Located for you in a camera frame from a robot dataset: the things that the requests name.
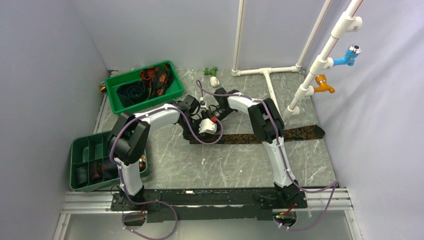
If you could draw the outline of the rolled black tie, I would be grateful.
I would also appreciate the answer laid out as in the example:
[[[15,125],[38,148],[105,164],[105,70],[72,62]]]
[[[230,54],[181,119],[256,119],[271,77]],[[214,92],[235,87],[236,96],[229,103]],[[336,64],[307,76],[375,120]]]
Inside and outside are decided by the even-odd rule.
[[[78,167],[75,171],[77,186],[83,187],[88,184],[88,169],[86,167]]]

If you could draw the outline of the aluminium rail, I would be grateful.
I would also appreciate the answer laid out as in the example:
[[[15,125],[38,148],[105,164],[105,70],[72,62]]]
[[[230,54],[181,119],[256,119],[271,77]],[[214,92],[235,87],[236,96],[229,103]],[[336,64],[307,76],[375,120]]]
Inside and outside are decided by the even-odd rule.
[[[306,211],[324,210],[328,200],[328,211],[352,211],[354,209],[350,195],[345,188],[337,188],[334,192],[330,189],[318,193],[306,193]],[[110,192],[68,192],[66,194],[62,214],[118,214],[123,210],[113,211],[111,206],[113,196]]]

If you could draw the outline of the blue faucet tap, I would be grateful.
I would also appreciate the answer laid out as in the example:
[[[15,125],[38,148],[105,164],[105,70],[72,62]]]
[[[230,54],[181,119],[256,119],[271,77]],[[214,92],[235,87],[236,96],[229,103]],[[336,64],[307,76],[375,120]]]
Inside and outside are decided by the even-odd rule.
[[[340,65],[348,65],[352,67],[355,64],[355,59],[359,56],[359,54],[362,52],[362,49],[357,44],[351,44],[346,52],[344,57],[334,59],[333,60],[333,66],[340,66]]]

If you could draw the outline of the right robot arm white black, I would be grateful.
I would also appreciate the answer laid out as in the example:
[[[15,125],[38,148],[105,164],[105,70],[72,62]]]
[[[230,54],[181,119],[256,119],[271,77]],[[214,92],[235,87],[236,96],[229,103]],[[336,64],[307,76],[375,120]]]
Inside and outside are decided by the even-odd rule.
[[[215,118],[220,120],[230,111],[241,111],[249,116],[253,134],[263,144],[271,163],[276,203],[282,208],[293,202],[299,204],[305,192],[290,169],[284,146],[284,123],[273,100],[252,98],[237,90],[226,92],[224,88],[207,94],[214,96],[222,109],[221,113],[213,114]]]

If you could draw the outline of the white pipe fitting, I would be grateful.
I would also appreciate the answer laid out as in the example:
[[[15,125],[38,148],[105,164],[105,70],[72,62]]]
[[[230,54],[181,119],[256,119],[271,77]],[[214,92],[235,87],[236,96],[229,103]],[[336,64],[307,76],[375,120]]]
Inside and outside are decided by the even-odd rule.
[[[220,81],[218,80],[216,76],[211,76],[209,81],[210,81],[210,85],[214,88],[220,85]]]

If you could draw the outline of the orange faucet tap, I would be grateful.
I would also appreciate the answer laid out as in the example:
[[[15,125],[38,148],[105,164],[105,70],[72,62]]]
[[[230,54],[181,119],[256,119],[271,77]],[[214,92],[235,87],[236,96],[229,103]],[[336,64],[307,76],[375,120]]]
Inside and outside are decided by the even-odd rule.
[[[317,75],[315,81],[318,87],[314,88],[314,93],[329,92],[333,94],[336,91],[332,86],[327,84],[327,77],[324,74]]]

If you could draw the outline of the green pipe fitting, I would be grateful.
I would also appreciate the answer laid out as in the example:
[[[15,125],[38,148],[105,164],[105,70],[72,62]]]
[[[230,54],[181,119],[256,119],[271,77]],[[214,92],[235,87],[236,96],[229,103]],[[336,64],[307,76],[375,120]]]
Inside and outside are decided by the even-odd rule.
[[[208,75],[208,76],[211,76],[211,77],[216,77],[217,76],[217,71],[218,71],[218,68],[217,67],[212,67],[212,68],[205,67],[203,72],[204,72],[204,75]]]

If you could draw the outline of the green open tray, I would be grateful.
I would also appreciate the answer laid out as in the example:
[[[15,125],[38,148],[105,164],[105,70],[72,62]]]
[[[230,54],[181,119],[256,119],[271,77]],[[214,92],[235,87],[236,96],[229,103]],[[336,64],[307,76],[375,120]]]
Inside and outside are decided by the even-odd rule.
[[[179,98],[184,87],[171,61],[111,76],[105,80],[111,111],[135,113]]]

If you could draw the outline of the rolled colourful floral tie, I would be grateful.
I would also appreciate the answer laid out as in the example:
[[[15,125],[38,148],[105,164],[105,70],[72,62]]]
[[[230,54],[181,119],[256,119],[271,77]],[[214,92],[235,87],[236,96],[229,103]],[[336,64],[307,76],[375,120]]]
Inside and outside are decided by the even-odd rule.
[[[147,166],[147,158],[146,158],[146,156],[145,155],[142,155],[139,158],[139,162],[138,163],[139,163],[139,170],[141,172],[143,172],[146,169],[146,166]]]

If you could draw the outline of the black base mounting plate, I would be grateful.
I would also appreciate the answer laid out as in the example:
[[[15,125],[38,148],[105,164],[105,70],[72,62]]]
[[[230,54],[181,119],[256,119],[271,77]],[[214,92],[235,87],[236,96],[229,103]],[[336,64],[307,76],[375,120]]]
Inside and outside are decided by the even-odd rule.
[[[274,187],[147,189],[146,205],[134,205],[114,193],[113,212],[146,213],[148,223],[188,220],[256,219],[270,221],[278,211],[306,209],[306,194],[297,188]]]

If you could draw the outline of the rolled navy plaid tie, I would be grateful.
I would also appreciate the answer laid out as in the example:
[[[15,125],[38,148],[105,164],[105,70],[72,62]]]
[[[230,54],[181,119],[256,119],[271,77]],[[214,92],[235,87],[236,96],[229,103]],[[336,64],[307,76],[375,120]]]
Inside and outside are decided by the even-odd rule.
[[[105,181],[116,179],[119,176],[117,165],[109,159],[105,159],[101,163],[101,172]]]

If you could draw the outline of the green compartment organizer tray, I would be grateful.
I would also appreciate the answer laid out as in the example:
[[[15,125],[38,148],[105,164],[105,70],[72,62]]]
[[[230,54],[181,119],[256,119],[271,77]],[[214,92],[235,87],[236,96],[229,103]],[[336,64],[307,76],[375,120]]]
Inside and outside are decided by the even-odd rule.
[[[148,161],[146,160],[146,168],[144,171],[139,169],[139,159],[137,163],[129,164],[126,166],[123,160],[118,159],[116,155],[113,156],[113,160],[110,158],[110,143],[108,141],[109,131],[99,132],[96,134],[83,136],[73,140],[70,146],[70,176],[69,176],[69,187],[74,191],[80,192],[92,192],[103,188],[112,187],[114,185],[120,185],[120,171],[124,174],[131,174],[131,177],[127,176],[125,182],[136,182],[141,178],[149,175],[150,170],[148,168]],[[118,177],[111,180],[104,180],[101,182],[91,183],[89,173],[90,164],[92,162],[102,162],[105,159],[109,159],[112,163],[117,165]],[[82,187],[77,186],[76,182],[76,169],[79,167],[85,167],[88,169],[88,184]]]

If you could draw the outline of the white pvc pipe frame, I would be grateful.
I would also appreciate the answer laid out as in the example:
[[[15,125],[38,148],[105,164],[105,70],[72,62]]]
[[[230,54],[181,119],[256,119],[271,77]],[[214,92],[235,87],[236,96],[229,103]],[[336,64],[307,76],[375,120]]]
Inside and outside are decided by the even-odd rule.
[[[271,83],[271,74],[272,73],[295,73],[300,72],[303,62],[305,61],[306,54],[312,46],[312,42],[315,38],[316,33],[318,32],[320,26],[323,23],[324,17],[329,10],[331,5],[331,0],[326,0],[319,12],[319,15],[313,25],[313,28],[308,36],[308,39],[302,49],[302,52],[293,66],[287,67],[262,67],[257,69],[249,70],[239,70],[238,63],[240,58],[240,41],[243,28],[243,18],[245,11],[245,2],[240,0],[238,3],[238,15],[237,15],[237,25],[235,32],[235,43],[234,43],[234,53],[233,61],[231,66],[231,75],[233,77],[246,76],[246,75],[262,75],[265,77],[266,85],[268,87],[268,92],[271,99],[276,105],[278,101],[274,93],[274,87]],[[334,27],[331,30],[330,37],[327,40],[326,44],[322,48],[321,52],[315,60],[312,62],[308,73],[303,81],[296,90],[293,100],[286,107],[282,114],[283,122],[286,123],[293,115],[298,115],[300,109],[298,104],[308,96],[312,96],[314,93],[314,87],[311,86],[315,77],[320,75],[323,70],[327,70],[333,67],[333,60],[330,57],[330,54],[339,40],[346,34],[350,32],[357,32],[361,29],[363,20],[360,16],[357,16],[357,12],[362,5],[362,0],[352,0],[346,10],[341,13],[339,19],[336,21]]]

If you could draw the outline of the orange black tie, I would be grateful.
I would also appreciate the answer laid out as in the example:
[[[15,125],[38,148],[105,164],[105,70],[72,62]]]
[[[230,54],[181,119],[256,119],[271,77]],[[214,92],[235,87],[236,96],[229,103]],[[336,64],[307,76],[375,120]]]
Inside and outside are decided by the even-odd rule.
[[[161,97],[174,81],[174,74],[168,62],[142,70],[141,81],[149,88],[149,99]]]

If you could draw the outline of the brown patterned necktie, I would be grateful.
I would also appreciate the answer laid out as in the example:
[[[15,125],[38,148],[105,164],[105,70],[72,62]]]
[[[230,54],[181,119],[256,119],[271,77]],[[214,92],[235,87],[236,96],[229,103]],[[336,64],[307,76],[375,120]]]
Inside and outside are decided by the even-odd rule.
[[[323,139],[326,132],[318,125],[307,125],[302,127],[296,127],[291,129],[285,129],[283,131],[283,138],[285,142],[290,141],[309,141]],[[260,144],[253,133],[251,134],[224,134],[218,141],[219,135],[199,136],[202,142],[212,143],[221,145],[248,145],[248,144]]]

